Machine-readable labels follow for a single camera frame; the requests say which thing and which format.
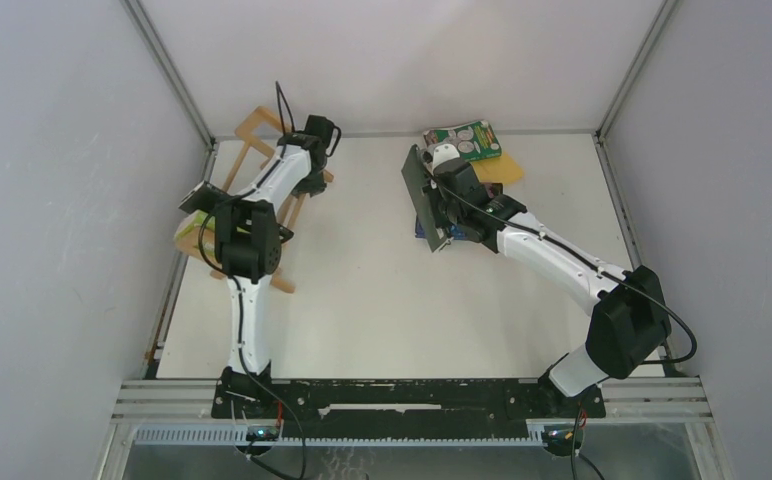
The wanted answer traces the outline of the wooden book rack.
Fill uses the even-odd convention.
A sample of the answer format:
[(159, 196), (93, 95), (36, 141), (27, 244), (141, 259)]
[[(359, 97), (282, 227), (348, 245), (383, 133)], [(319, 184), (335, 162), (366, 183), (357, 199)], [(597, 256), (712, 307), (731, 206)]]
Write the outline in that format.
[(181, 201), (186, 218), (174, 234), (176, 248), (203, 260), (217, 279), (236, 275), (293, 293), (279, 266), (283, 245), (306, 198), (334, 180), (326, 164), (341, 138), (331, 120), (308, 117), (303, 130), (267, 107), (250, 113), (235, 130), (243, 140), (222, 186), (200, 182)]

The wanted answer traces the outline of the blue Jane Eyre book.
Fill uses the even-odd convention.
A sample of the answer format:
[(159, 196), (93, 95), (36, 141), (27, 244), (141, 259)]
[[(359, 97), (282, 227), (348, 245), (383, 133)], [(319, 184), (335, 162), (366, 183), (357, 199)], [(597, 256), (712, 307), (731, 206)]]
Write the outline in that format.
[[(504, 191), (504, 187), (501, 183), (483, 183), (483, 188), (486, 191), (486, 196), (489, 199), (492, 199), (497, 195), (501, 195)], [(448, 242), (450, 240), (473, 241), (471, 236), (456, 224), (449, 224), (446, 227), (437, 226), (434, 230), (434, 233), (436, 237), (440, 238), (444, 242)], [(424, 229), (419, 217), (416, 217), (415, 219), (414, 236), (417, 239), (427, 238), (426, 230)]]

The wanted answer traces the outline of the Alice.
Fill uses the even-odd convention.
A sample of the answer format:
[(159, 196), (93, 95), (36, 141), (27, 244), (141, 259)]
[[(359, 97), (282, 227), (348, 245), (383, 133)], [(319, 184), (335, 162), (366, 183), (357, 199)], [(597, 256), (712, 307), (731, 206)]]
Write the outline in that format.
[(454, 223), (447, 216), (444, 190), (438, 186), (434, 176), (428, 170), (430, 157), (427, 149), (429, 147), (421, 149), (418, 145), (413, 145), (401, 168), (401, 173), (416, 217), (421, 219), (426, 230), (425, 240), (429, 249), (431, 252), (437, 252), (450, 241), (444, 242), (436, 237), (434, 230), (437, 226), (446, 227)]

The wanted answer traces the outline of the light green paperback book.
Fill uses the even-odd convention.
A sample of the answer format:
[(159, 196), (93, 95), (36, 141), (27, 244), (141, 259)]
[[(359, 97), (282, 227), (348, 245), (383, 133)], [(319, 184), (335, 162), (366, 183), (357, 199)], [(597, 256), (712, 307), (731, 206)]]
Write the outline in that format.
[[(186, 255), (198, 258), (200, 256), (199, 234), (205, 216), (198, 213), (185, 218), (176, 230), (173, 242), (175, 247)], [(215, 240), (214, 240), (215, 220), (210, 219), (204, 229), (203, 249), (208, 258), (214, 259)]]

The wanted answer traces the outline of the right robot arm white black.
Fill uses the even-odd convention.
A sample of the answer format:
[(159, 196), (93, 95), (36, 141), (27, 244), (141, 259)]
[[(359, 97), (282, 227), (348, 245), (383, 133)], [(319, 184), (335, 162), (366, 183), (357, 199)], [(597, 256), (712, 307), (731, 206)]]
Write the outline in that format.
[(672, 331), (655, 272), (602, 261), (545, 227), (523, 203), (493, 196), (465, 161), (429, 161), (434, 217), (467, 238), (520, 262), (569, 294), (589, 316), (585, 340), (542, 375), (541, 406), (567, 415), (580, 394), (607, 379), (626, 379)]

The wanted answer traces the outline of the thin dark book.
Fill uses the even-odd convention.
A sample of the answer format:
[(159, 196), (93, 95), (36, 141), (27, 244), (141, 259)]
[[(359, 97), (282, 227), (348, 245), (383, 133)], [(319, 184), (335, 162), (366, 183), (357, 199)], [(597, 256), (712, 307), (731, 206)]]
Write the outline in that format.
[(215, 220), (214, 236), (222, 244), (282, 244), (291, 240), (294, 233), (280, 225), (280, 196), (276, 187), (267, 184), (252, 184), (240, 193), (228, 193), (209, 182), (201, 182), (183, 198), (179, 209), (186, 214), (185, 218), (198, 213), (205, 219), (211, 215)]

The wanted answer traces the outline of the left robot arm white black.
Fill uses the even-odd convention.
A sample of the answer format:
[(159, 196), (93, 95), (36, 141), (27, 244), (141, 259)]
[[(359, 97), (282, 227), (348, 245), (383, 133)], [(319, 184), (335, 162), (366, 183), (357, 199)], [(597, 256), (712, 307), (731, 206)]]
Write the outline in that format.
[(265, 327), (267, 293), (279, 267), (283, 242), (277, 212), (292, 194), (326, 188), (324, 170), (341, 139), (330, 119), (310, 115), (303, 128), (283, 134), (268, 164), (240, 193), (213, 210), (214, 256), (227, 278), (231, 298), (231, 340), (221, 375), (221, 396), (252, 417), (288, 405), (271, 387), (271, 356)]

